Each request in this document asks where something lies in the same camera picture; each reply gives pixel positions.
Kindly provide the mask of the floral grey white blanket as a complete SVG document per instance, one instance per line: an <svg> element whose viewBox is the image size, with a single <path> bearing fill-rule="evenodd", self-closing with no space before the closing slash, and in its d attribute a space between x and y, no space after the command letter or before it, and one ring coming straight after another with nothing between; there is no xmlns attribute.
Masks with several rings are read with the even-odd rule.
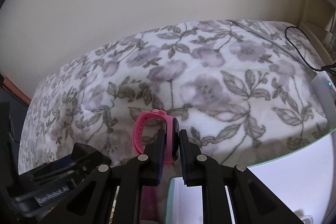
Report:
<svg viewBox="0 0 336 224"><path fill-rule="evenodd" d="M330 131L311 87L322 61L285 22L209 20L140 32L86 53L37 86L18 170L69 155L76 142L120 165L143 111L163 109L224 165L254 165Z"/></svg>

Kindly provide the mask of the pink smart watch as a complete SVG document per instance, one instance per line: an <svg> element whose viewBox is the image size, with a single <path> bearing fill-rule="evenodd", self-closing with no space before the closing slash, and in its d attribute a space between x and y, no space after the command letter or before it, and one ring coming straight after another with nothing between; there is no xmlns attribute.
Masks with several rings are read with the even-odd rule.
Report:
<svg viewBox="0 0 336 224"><path fill-rule="evenodd" d="M178 160L179 122L165 110L140 113L133 127L133 149L137 155L143 154L145 146L155 141L158 130L163 130L166 135L164 164L168 166Z"/></svg>

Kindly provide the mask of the white power strip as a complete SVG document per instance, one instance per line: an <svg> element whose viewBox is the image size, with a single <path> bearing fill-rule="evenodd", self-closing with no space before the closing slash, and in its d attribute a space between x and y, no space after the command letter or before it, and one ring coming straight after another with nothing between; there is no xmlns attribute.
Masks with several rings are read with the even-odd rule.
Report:
<svg viewBox="0 0 336 224"><path fill-rule="evenodd" d="M335 76L328 72L318 72L311 81L311 85L323 108L330 128L335 129Z"/></svg>

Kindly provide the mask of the white box lid teal rim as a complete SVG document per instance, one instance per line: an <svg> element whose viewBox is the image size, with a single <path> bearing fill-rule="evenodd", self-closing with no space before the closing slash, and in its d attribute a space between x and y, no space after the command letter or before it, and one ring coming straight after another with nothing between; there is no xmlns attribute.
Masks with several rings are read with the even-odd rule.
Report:
<svg viewBox="0 0 336 224"><path fill-rule="evenodd" d="M335 132L250 170L305 223L335 223ZM165 223L202 223L202 189L172 178Z"/></svg>

